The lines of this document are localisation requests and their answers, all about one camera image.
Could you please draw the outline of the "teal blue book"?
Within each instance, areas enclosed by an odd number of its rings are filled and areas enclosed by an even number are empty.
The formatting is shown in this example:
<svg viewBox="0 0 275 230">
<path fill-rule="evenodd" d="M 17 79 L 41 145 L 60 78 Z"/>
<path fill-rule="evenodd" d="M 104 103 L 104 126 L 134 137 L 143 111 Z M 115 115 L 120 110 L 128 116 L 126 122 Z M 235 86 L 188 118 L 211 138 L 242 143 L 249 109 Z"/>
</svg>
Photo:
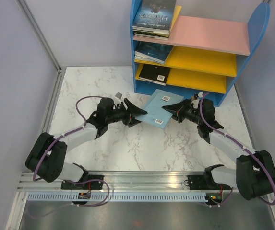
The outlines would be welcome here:
<svg viewBox="0 0 275 230">
<path fill-rule="evenodd" d="M 135 50 L 135 59 L 147 60 L 160 64 L 165 64 L 170 52 L 172 51 L 172 45 L 139 42 Z"/>
</svg>

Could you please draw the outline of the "dark Wuthering Heights book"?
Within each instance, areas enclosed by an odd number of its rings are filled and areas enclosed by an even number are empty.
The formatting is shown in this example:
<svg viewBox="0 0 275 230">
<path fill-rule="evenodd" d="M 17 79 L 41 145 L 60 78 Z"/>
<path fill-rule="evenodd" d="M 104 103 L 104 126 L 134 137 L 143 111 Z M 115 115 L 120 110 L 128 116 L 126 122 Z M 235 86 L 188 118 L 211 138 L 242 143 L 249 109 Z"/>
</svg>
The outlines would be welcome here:
<svg viewBox="0 0 275 230">
<path fill-rule="evenodd" d="M 175 7 L 175 0 L 143 0 L 132 22 L 132 27 L 170 31 Z"/>
</svg>

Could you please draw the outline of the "black notebook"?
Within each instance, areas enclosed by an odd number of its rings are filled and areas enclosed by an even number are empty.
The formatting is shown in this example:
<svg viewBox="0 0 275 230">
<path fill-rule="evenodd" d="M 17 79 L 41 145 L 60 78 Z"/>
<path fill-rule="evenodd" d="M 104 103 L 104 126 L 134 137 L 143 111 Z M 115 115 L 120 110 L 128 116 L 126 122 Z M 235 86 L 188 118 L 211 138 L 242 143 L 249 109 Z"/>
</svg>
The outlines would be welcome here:
<svg viewBox="0 0 275 230">
<path fill-rule="evenodd" d="M 169 67 L 143 64 L 140 65 L 137 76 L 141 80 L 165 86 L 170 71 Z"/>
</svg>

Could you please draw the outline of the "yellow paperback book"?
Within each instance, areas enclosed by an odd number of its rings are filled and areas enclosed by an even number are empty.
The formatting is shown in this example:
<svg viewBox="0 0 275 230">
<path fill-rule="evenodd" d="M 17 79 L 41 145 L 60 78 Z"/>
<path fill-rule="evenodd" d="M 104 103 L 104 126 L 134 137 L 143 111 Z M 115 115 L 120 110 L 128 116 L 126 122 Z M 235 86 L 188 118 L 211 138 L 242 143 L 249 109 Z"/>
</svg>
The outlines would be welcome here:
<svg viewBox="0 0 275 230">
<path fill-rule="evenodd" d="M 171 29 L 172 29 L 174 23 L 176 22 L 176 19 L 177 19 L 178 15 L 179 15 L 179 13 L 181 11 L 181 8 L 182 7 L 179 6 L 179 5 L 176 5 L 176 7 L 175 7 L 174 16 L 173 16 L 173 20 L 172 20 L 172 24 L 171 24 Z"/>
</svg>

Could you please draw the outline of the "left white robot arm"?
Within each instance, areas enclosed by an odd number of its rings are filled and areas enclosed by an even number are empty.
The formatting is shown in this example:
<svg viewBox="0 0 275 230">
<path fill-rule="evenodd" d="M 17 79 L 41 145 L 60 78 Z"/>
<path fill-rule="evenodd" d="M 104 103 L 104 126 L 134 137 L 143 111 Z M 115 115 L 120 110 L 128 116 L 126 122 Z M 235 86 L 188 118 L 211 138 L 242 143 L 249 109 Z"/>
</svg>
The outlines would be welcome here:
<svg viewBox="0 0 275 230">
<path fill-rule="evenodd" d="M 86 188 L 89 183 L 87 170 L 76 163 L 66 163 L 66 154 L 83 143 L 104 135 L 109 124 L 122 122 L 132 127 L 140 123 L 136 119 L 138 116 L 146 114 L 145 110 L 135 106 L 127 98 L 115 103 L 109 97 L 100 97 L 97 109 L 89 118 L 83 116 L 84 121 L 78 127 L 56 135 L 47 132 L 39 135 L 25 161 L 26 167 L 33 172 L 32 180 L 51 183 L 62 179 L 78 189 Z"/>
</svg>

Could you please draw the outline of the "light blue thin book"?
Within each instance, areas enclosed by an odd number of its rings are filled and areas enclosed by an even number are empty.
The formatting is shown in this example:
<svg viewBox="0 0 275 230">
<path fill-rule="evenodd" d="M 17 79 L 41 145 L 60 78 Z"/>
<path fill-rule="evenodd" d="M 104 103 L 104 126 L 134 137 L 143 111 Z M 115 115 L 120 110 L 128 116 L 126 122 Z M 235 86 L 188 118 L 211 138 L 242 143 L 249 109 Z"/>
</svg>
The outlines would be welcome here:
<svg viewBox="0 0 275 230">
<path fill-rule="evenodd" d="M 164 110 L 162 107 L 177 104 L 182 100 L 183 96 L 156 89 L 142 108 L 147 114 L 137 116 L 135 119 L 164 129 L 170 121 L 172 113 Z"/>
</svg>

